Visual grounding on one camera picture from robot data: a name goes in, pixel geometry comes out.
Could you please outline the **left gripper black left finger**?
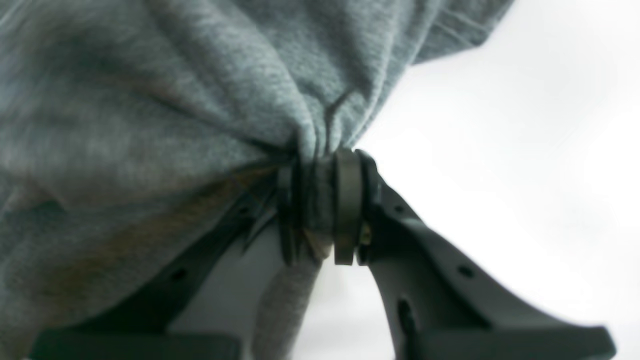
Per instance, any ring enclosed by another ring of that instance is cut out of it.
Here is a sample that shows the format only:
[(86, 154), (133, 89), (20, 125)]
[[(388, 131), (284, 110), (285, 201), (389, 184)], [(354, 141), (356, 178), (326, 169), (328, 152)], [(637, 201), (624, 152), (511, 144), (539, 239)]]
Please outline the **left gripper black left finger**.
[(37, 339), (32, 360), (290, 360), (303, 319), (298, 167), (233, 207), (153, 280)]

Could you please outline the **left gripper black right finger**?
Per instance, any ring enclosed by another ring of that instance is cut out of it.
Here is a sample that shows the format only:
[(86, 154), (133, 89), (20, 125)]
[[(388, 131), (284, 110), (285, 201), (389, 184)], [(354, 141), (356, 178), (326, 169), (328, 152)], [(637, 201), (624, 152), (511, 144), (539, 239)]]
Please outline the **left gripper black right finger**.
[(398, 360), (610, 360), (603, 326), (562, 321), (430, 229), (361, 150), (333, 157), (334, 262), (368, 267)]

